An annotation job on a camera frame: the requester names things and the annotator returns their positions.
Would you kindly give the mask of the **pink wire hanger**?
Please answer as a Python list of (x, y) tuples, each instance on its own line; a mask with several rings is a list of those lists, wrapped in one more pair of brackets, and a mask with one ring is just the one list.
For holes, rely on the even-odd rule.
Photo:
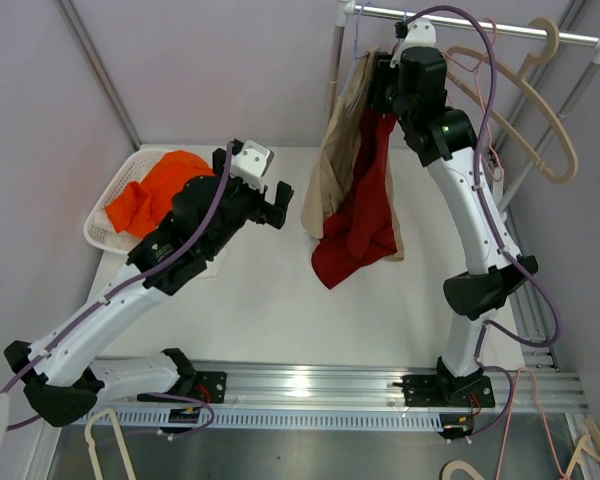
[[(483, 98), (483, 95), (482, 95), (480, 79), (481, 79), (481, 68), (483, 65), (486, 64), (486, 61), (487, 61), (487, 53), (484, 52), (482, 54), (482, 57), (475, 63), (474, 66), (468, 66), (468, 65), (462, 63), (461, 61), (456, 60), (454, 58), (454, 56), (455, 56), (454, 53), (449, 54), (448, 52), (444, 52), (443, 56), (445, 57), (446, 61), (450, 61), (452, 64), (455, 64), (460, 69), (462, 69), (468, 73), (471, 73), (473, 75), (474, 88), (478, 95), (479, 106), (480, 106), (481, 112), (483, 114), (485, 114), (486, 113), (486, 100)], [(493, 135), (492, 135), (490, 123), (487, 123), (487, 137), (488, 137), (487, 148), (486, 148), (486, 152), (482, 155), (482, 163), (483, 163), (483, 166), (486, 169), (487, 173), (489, 174), (492, 182), (502, 184), (504, 182), (505, 170), (502, 166), (499, 154), (496, 152), (494, 145), (493, 145)]]

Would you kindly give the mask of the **dark red t-shirt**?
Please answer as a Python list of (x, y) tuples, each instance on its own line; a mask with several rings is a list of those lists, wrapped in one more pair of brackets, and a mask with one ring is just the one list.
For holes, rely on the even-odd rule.
[(404, 258), (390, 198), (389, 137), (394, 126), (392, 115), (370, 109), (362, 114), (352, 186), (324, 221), (323, 238), (311, 256), (316, 276), (328, 289), (379, 260)]

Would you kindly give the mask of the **beige plastic hanger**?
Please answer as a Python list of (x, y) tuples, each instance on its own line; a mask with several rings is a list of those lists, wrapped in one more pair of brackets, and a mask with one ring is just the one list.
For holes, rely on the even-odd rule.
[(556, 22), (544, 17), (538, 17), (530, 22), (530, 26), (539, 27), (543, 33), (548, 34), (548, 40), (544, 50), (539, 54), (529, 53), (526, 55), (520, 68), (514, 72), (511, 67), (500, 61), (496, 62), (494, 69), (513, 84), (523, 97), (530, 101), (546, 120), (549, 132), (558, 140), (567, 166), (563, 173), (554, 172), (548, 163), (542, 158), (539, 147), (532, 147), (524, 136), (499, 112), (492, 110), (489, 117), (493, 119), (506, 133), (506, 135), (516, 142), (531, 160), (532, 164), (544, 175), (544, 177), (553, 184), (562, 185), (570, 182), (576, 175), (579, 167), (577, 153), (572, 144), (571, 138), (567, 134), (563, 123), (559, 120), (557, 114), (547, 103), (544, 97), (531, 86), (527, 80), (532, 66), (542, 66), (547, 64), (557, 53), (559, 45), (559, 30)]

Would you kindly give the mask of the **orange t-shirt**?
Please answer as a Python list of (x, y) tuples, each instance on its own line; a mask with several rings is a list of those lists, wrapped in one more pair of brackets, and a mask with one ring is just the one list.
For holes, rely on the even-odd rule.
[(116, 233), (143, 238), (155, 230), (172, 208), (172, 198), (196, 177), (213, 176), (200, 156), (176, 150), (166, 153), (140, 182), (129, 182), (122, 193), (105, 206)]

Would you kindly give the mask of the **white t-shirt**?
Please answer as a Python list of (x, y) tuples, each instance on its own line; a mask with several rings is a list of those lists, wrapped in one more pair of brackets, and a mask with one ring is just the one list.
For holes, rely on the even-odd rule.
[[(89, 214), (83, 233), (85, 239), (96, 248), (122, 256), (127, 256), (140, 241), (139, 238), (125, 231), (117, 233), (103, 209), (92, 211)], [(206, 269), (197, 276), (197, 279), (218, 277), (227, 256), (226, 250), (220, 252), (213, 261), (207, 263)]]

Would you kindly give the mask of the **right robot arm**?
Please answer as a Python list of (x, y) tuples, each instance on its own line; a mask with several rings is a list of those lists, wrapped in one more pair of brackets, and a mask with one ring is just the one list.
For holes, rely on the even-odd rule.
[(381, 52), (372, 67), (367, 105), (396, 118), (407, 146), (434, 180), (458, 231), (466, 270), (443, 283), (453, 312), (444, 353), (432, 375), (405, 375), (399, 385), (409, 406), (465, 407), (472, 397), (495, 404), (491, 383), (475, 360), (482, 327), (538, 264), (524, 256), (497, 213), (467, 114), (447, 105), (447, 66), (435, 47), (404, 50), (396, 65)]

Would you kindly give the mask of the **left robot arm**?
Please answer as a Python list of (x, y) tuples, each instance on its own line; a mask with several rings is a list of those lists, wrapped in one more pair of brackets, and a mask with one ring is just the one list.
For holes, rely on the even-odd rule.
[(99, 355), (135, 320), (203, 273), (246, 222), (282, 228), (292, 197), (285, 182), (267, 202), (263, 191), (239, 177), (187, 181), (159, 226), (131, 250), (96, 300), (47, 337), (6, 347), (5, 358), (23, 381), (33, 410), (50, 425), (63, 427), (112, 400), (195, 396), (198, 373), (178, 348), (126, 360), (106, 361)]

